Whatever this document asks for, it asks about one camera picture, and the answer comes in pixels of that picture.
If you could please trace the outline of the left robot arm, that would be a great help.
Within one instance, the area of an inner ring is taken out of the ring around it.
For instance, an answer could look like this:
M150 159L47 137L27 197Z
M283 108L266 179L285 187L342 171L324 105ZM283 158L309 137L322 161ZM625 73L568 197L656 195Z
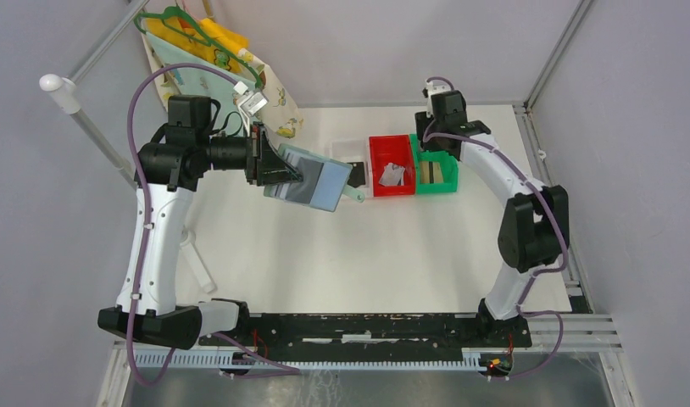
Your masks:
M210 170L243 170L258 187L301 181L302 175L272 148L256 114L267 104L259 92L236 101L244 133L215 130L220 103L204 96L174 96L168 119L137 151L136 231L124 285L113 307L101 309L97 325L133 343L190 349L212 332L231 345L252 334L245 302L215 299L179 305L175 298L182 232L198 183Z

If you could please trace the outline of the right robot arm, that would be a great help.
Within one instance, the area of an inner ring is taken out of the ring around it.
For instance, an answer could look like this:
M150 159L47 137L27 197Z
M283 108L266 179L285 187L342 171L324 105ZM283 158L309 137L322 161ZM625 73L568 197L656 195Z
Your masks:
M502 267L476 313L477 339L496 346L525 316L522 306L536 279L569 263L569 197L527 175L498 145L491 129L469 120L462 93L428 83L426 110L415 116L425 150L449 153L469 167L503 206L497 245Z

